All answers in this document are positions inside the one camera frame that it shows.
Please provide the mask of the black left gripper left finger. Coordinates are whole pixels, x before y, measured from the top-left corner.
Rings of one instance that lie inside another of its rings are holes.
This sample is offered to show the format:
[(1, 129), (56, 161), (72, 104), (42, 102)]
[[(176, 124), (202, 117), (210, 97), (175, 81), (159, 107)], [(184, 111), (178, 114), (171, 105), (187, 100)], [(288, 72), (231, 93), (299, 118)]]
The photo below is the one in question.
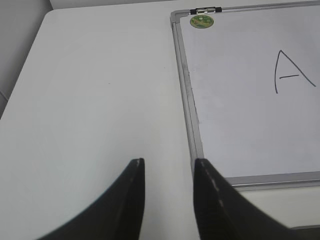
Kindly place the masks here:
[(88, 208), (44, 240), (137, 240), (145, 208), (145, 161), (131, 160)]

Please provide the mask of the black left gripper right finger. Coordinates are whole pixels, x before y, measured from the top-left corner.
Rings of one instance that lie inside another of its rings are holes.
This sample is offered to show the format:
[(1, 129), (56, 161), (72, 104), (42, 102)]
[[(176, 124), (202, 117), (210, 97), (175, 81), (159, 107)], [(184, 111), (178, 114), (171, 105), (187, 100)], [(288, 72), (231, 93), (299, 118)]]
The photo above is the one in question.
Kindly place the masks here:
[(202, 240), (318, 240), (320, 228), (288, 228), (243, 197), (205, 158), (194, 162), (193, 208)]

